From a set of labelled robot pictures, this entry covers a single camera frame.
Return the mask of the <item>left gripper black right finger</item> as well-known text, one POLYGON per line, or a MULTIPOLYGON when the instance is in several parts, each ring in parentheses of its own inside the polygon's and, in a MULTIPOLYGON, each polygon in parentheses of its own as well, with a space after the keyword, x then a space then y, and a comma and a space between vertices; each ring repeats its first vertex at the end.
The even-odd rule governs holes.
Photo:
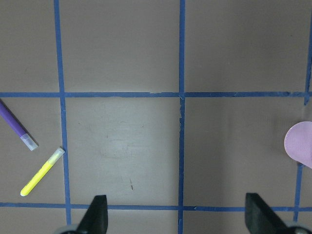
POLYGON ((251 234, 293 233, 257 193, 246 193, 245 225, 251 234))

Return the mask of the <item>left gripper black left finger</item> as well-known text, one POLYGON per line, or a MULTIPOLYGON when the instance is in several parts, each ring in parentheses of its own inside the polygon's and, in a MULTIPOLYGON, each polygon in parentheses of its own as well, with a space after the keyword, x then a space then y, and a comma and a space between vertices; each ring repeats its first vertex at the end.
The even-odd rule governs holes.
POLYGON ((76 228, 78 234, 105 234, 108 229, 108 205, 106 195, 97 195, 76 228))

